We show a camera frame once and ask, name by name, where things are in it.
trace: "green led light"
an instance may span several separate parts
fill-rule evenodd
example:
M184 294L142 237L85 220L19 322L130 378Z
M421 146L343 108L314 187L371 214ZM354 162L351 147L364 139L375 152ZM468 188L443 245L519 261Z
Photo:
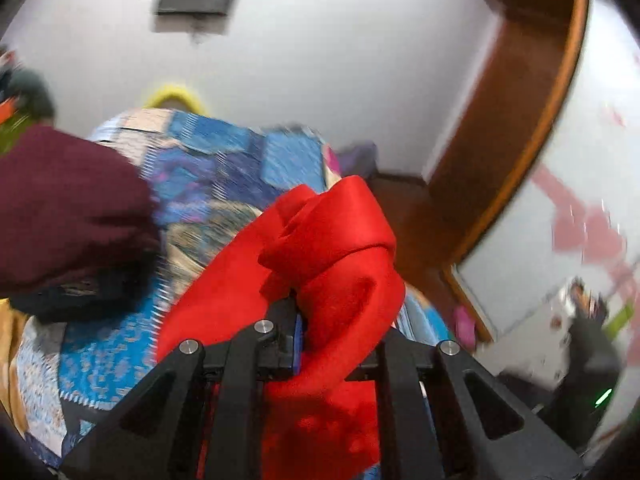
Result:
M606 392L602 394L602 397L596 400L596 408L600 406L604 402L604 400L611 395L612 391L613 391L613 388L609 388Z

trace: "mustard yellow cloth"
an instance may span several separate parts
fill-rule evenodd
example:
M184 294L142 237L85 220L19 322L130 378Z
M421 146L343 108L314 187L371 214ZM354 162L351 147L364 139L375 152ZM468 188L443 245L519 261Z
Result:
M15 357L28 319L27 314L12 309L9 300L0 300L0 401L22 436L27 419L18 390Z

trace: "gray wall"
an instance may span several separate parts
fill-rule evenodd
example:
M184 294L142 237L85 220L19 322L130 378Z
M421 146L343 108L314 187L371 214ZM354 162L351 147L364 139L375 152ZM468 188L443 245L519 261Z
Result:
M194 42L154 6L27 0L3 41L44 74L58 126L78 136L175 82L215 117L298 121L337 147L371 139L382 169L415 174L448 138L500 22L484 0L236 0Z

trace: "patchwork bedspread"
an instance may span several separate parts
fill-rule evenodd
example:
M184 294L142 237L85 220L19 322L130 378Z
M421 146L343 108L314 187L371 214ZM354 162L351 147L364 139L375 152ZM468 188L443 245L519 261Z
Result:
M135 312L26 323L15 358L24 437L53 468L155 365L164 314L235 234L292 187L322 192L340 178L331 148L302 126L255 131L153 108L107 121L90 140L121 152L149 181L164 253ZM397 325L430 344L447 337L410 288Z

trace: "silver bolt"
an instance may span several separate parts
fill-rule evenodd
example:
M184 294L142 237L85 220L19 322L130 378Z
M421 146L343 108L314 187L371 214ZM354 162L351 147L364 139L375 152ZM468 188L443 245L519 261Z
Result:
M440 343L440 351L446 355L456 355L460 352L460 345L451 339L447 339Z
M260 332L261 334L268 334L273 330L273 323L268 319L261 319L260 321L256 321L254 324L254 330L256 332Z
M200 345L195 339L185 339L183 342L180 343L180 346L178 346L178 348L180 349L180 352L182 352L183 354L190 355L196 352L196 350L198 349L198 346Z

